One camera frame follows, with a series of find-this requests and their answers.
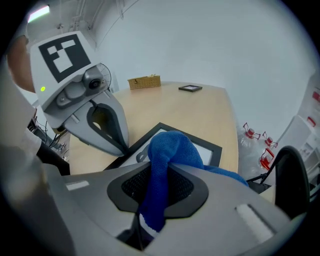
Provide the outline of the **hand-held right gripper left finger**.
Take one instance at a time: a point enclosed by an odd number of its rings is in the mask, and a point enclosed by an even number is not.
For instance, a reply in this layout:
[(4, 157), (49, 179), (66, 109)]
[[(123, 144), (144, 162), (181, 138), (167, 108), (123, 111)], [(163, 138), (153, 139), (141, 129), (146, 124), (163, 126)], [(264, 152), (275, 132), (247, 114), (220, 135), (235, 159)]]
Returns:
[(73, 256), (143, 256), (126, 241), (138, 231), (138, 203), (122, 184), (149, 168), (141, 162), (101, 172), (61, 176), (47, 167), (47, 184), (70, 236)]

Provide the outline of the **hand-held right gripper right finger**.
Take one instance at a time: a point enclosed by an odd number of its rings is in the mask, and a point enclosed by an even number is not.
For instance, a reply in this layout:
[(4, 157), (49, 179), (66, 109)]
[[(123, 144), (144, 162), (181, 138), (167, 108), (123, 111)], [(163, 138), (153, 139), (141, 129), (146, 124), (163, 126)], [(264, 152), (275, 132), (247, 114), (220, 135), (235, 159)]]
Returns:
[(177, 168), (204, 181), (208, 198), (191, 217), (167, 220), (145, 249), (150, 256), (273, 256), (302, 222), (235, 179)]

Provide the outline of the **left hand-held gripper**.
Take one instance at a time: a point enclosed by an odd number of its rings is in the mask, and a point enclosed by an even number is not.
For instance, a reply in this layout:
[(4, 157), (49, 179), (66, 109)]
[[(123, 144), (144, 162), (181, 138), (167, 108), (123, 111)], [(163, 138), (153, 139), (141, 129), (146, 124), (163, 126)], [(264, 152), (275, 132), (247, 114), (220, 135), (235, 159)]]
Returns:
[(99, 56), (80, 31), (53, 36), (30, 49), (31, 76), (38, 102), (52, 129), (108, 90)]

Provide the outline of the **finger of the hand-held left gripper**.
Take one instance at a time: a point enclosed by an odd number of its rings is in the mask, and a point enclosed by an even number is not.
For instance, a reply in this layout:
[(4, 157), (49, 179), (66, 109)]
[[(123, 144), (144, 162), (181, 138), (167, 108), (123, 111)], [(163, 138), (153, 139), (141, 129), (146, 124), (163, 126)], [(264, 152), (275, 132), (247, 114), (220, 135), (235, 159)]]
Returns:
[(66, 121), (65, 129), (83, 143), (112, 156), (129, 150), (129, 130), (125, 112), (108, 90), (90, 99)]

